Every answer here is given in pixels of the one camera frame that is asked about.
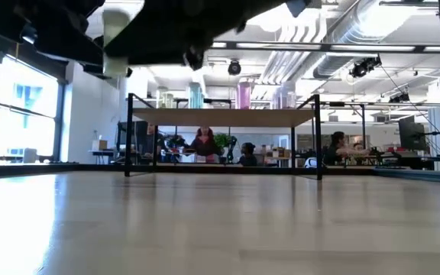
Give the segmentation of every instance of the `computer screen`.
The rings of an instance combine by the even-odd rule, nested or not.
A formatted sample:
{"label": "computer screen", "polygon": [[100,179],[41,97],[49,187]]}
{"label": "computer screen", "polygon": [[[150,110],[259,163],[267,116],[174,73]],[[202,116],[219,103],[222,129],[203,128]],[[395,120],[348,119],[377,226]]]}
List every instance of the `computer screen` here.
{"label": "computer screen", "polygon": [[[131,126],[131,143],[135,144],[136,142],[142,144],[146,142],[147,136],[147,126],[148,123],[146,121],[133,121]],[[120,122],[118,124],[118,130],[120,131],[120,145],[125,145],[127,142],[127,122]]]}
{"label": "computer screen", "polygon": [[398,121],[400,145],[407,150],[427,150],[424,125],[402,119]]}

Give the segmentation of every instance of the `security camera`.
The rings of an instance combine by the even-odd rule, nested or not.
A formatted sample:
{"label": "security camera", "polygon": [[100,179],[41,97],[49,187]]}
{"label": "security camera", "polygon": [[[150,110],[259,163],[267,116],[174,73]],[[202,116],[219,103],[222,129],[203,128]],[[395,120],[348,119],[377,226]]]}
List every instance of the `security camera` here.
{"label": "security camera", "polygon": [[241,73],[241,64],[238,60],[231,60],[230,65],[228,65],[228,74],[231,76],[238,76]]}

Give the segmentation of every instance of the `window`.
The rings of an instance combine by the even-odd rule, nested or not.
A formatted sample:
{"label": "window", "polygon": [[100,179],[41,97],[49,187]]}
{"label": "window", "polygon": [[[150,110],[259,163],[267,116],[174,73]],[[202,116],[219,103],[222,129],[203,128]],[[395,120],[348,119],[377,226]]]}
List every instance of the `window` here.
{"label": "window", "polygon": [[59,84],[6,57],[0,64],[0,157],[52,156]]}
{"label": "window", "polygon": [[0,104],[55,117],[59,83],[11,58],[0,65]]}
{"label": "window", "polygon": [[41,156],[53,153],[53,119],[13,112],[0,107],[0,156],[22,157],[25,148]]}

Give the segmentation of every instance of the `man sitting at desk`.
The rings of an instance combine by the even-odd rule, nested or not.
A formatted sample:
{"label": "man sitting at desk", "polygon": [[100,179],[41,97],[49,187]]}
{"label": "man sitting at desk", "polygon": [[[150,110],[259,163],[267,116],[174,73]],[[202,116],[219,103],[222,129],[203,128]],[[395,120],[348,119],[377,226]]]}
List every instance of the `man sitting at desk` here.
{"label": "man sitting at desk", "polygon": [[336,131],[331,136],[332,142],[324,156],[325,165],[335,165],[342,162],[342,158],[348,155],[367,156],[369,150],[355,150],[345,146],[345,134],[341,131]]}
{"label": "man sitting at desk", "polygon": [[[154,153],[154,128],[155,125],[149,123],[147,126],[147,136],[144,141],[144,148],[142,150],[143,157],[152,158],[152,154]],[[166,145],[164,143],[164,136],[162,134],[157,133],[157,156],[160,156],[161,150],[167,150]]]}

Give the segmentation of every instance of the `potted plant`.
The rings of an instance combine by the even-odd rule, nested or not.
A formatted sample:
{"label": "potted plant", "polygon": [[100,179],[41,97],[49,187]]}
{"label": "potted plant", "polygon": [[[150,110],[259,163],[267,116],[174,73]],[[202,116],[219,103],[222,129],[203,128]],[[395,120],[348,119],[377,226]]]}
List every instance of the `potted plant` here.
{"label": "potted plant", "polygon": [[227,134],[215,134],[213,136],[213,139],[215,140],[215,144],[217,144],[217,146],[220,148],[228,147],[228,145],[230,144],[230,137]]}

